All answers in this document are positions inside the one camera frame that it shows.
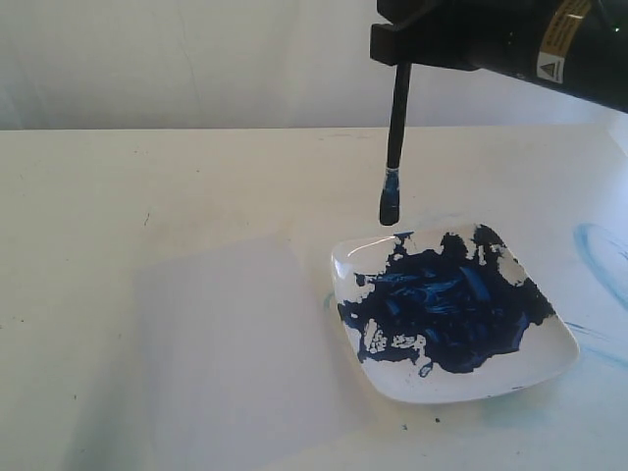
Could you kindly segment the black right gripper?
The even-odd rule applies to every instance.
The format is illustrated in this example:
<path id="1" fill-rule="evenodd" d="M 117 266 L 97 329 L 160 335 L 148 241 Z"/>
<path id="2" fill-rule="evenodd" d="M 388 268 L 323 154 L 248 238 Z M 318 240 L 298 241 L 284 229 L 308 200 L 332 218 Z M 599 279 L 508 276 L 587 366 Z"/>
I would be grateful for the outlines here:
<path id="1" fill-rule="evenodd" d="M 370 58 L 487 70 L 627 110 L 625 0 L 379 0 Z"/>

